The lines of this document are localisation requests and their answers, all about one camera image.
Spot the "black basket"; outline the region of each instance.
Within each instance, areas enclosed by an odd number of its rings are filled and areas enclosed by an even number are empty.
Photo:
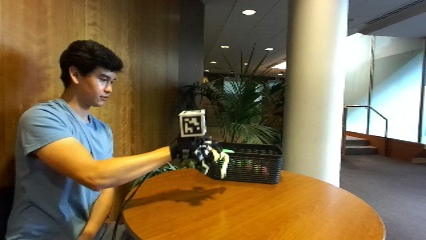
[[[282,154],[277,146],[266,144],[220,143],[228,153],[226,177],[221,179],[224,161],[212,164],[208,176],[217,180],[277,184],[281,176]]]

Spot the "staircase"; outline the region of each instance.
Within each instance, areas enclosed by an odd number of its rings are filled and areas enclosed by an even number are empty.
[[[367,139],[346,136],[345,155],[371,154],[377,154],[377,148],[370,146]]]

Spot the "dark hair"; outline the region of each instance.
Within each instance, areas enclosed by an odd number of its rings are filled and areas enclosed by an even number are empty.
[[[72,42],[59,59],[61,67],[61,80],[65,88],[71,84],[69,67],[75,66],[79,73],[86,76],[97,67],[113,72],[122,69],[122,61],[114,52],[93,40]]]

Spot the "white column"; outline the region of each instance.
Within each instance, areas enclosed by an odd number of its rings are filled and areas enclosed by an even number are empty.
[[[339,186],[349,0],[289,0],[285,170]]]

